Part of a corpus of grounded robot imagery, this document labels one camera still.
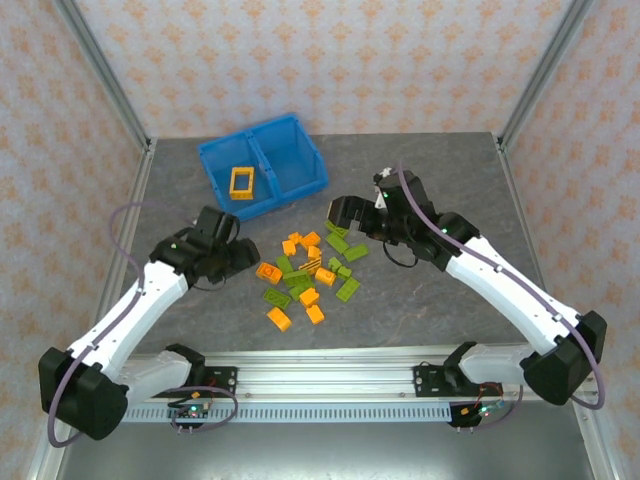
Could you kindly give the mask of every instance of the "green lego brick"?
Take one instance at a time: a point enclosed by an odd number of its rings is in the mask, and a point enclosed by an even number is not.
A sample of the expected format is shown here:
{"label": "green lego brick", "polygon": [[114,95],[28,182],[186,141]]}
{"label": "green lego brick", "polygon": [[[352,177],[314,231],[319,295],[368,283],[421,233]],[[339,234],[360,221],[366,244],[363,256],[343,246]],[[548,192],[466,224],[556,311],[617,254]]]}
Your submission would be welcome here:
{"label": "green lego brick", "polygon": [[267,288],[267,291],[264,292],[262,298],[274,307],[278,307],[280,310],[285,310],[291,303],[289,295],[285,295],[274,288]]}
{"label": "green lego brick", "polygon": [[336,292],[336,297],[346,303],[358,288],[360,288],[360,282],[354,278],[348,278],[344,285],[340,287],[340,290]]}
{"label": "green lego brick", "polygon": [[309,287],[307,285],[296,285],[291,290],[289,290],[289,295],[293,297],[296,302],[300,301],[300,294],[306,291]]}
{"label": "green lego brick", "polygon": [[369,248],[364,243],[361,243],[360,245],[351,247],[349,250],[344,252],[343,255],[344,258],[347,259],[347,262],[353,262],[354,260],[369,255]]}
{"label": "green lego brick", "polygon": [[338,278],[347,280],[348,278],[351,278],[351,269],[343,265],[338,269],[336,274],[338,275]]}
{"label": "green lego brick", "polygon": [[282,279],[287,287],[295,287],[297,285],[308,285],[308,287],[313,287],[313,280],[311,280],[311,275],[309,275],[307,270],[285,273],[282,276]]}
{"label": "green lego brick", "polygon": [[294,271],[293,265],[291,265],[291,262],[289,261],[289,257],[287,257],[286,255],[282,255],[276,258],[276,265],[278,265],[278,268],[283,274],[291,273]]}
{"label": "green lego brick", "polygon": [[344,253],[349,250],[349,244],[342,240],[337,233],[331,232],[327,235],[326,240],[327,243],[338,253]]}
{"label": "green lego brick", "polygon": [[331,257],[329,259],[329,270],[331,270],[333,273],[336,273],[341,266],[342,263],[336,257]]}
{"label": "green lego brick", "polygon": [[342,228],[342,227],[336,227],[331,220],[327,220],[326,222],[324,222],[325,226],[333,233],[335,233],[336,235],[338,235],[340,238],[344,238],[347,236],[347,233],[349,233],[349,229],[348,228]]}

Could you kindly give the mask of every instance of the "blue plastic bin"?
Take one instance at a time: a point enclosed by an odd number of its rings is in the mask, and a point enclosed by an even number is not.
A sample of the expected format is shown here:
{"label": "blue plastic bin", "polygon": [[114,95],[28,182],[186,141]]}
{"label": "blue plastic bin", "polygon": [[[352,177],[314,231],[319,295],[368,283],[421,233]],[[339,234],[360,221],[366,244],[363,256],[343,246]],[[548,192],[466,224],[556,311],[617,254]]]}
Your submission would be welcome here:
{"label": "blue plastic bin", "polygon": [[[262,215],[329,184],[322,155],[295,115],[203,143],[200,161],[220,207],[240,220]],[[231,200],[233,167],[254,167],[253,200]]]}

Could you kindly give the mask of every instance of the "floral wallpaper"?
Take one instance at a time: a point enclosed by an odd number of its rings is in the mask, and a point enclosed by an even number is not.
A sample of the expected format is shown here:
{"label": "floral wallpaper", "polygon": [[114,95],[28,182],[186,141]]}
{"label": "floral wallpaper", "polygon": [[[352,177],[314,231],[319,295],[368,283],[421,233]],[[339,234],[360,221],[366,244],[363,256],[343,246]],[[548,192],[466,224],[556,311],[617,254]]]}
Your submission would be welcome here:
{"label": "floral wallpaper", "polygon": [[25,478],[37,365],[86,329],[140,149],[51,0],[0,2],[0,477]]}
{"label": "floral wallpaper", "polygon": [[79,0],[147,134],[500,133],[570,0]]}
{"label": "floral wallpaper", "polygon": [[600,0],[509,152],[548,286],[609,322],[616,450],[640,472],[640,8]]}

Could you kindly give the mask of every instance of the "gray stone surface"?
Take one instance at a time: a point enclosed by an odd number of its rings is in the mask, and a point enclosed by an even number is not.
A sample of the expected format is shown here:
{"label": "gray stone surface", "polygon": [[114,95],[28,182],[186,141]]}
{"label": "gray stone surface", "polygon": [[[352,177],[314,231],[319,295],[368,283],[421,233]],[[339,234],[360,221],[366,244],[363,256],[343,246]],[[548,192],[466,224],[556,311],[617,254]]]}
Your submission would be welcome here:
{"label": "gray stone surface", "polygon": [[[275,263],[282,255],[282,240],[291,232],[304,235],[314,230],[326,236],[324,221],[331,200],[345,194],[373,199],[373,174],[402,160],[421,178],[438,210],[465,216],[507,260],[537,281],[489,133],[327,135],[313,141],[324,156],[329,187],[242,225],[240,236],[256,242],[264,261]],[[158,142],[145,199],[180,206],[194,218],[203,205],[217,205],[198,158],[200,143],[201,139]],[[171,214],[144,210],[134,256],[146,261],[154,245],[181,226]],[[350,265],[362,286],[343,304],[335,297],[337,286],[320,285],[320,306],[326,316],[322,324],[312,325],[303,307],[292,302],[287,314],[293,326],[280,333],[265,315],[270,306],[262,295],[269,285],[252,269],[231,278],[218,292],[188,292],[157,322],[137,352],[158,352],[173,342],[211,352],[522,341],[520,333],[479,295],[432,265],[400,268],[385,258],[380,243],[363,234],[352,231],[347,240],[352,245],[364,242],[371,250],[368,257]],[[332,249],[325,242],[321,247],[326,264]],[[404,247],[390,250],[398,260],[412,259]],[[129,273],[127,285],[132,281]],[[283,285],[277,288],[284,291]]]}

